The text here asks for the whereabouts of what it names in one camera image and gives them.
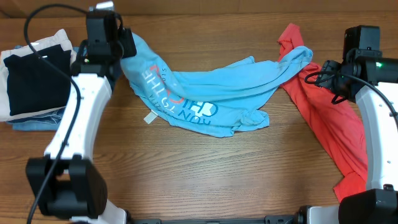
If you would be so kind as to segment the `light blue printed t-shirt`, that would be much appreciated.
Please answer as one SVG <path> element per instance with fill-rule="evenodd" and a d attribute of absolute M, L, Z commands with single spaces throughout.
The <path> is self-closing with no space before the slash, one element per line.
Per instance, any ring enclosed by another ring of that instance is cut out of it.
<path fill-rule="evenodd" d="M 144 39 L 132 37 L 137 55 L 121 66 L 134 93 L 170 125 L 218 138 L 268 127 L 261 107 L 313 58 L 309 48 L 299 46 L 278 62 L 249 56 L 212 71 L 176 72 Z"/>

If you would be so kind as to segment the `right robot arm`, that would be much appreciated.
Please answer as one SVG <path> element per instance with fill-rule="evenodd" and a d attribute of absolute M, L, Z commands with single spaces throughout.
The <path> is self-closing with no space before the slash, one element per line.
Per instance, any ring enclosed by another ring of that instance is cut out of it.
<path fill-rule="evenodd" d="M 364 192 L 337 206 L 306 207 L 302 223 L 397 223 L 397 59 L 380 50 L 378 26 L 346 29 L 343 61 L 328 60 L 313 84 L 334 94 L 334 105 L 358 105 L 366 134 Z"/>

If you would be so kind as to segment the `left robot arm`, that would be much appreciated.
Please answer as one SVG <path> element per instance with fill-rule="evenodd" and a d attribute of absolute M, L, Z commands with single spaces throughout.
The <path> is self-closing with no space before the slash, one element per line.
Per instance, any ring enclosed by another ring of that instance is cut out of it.
<path fill-rule="evenodd" d="M 71 87 L 60 126 L 43 157 L 29 159 L 25 167 L 35 196 L 32 209 L 72 223 L 132 223 L 130 213 L 109 200 L 106 182 L 93 164 L 93 146 L 122 73 L 120 61 L 137 50 L 112 2 L 91 7 L 85 16 L 88 37 L 70 73 L 63 74 Z"/>

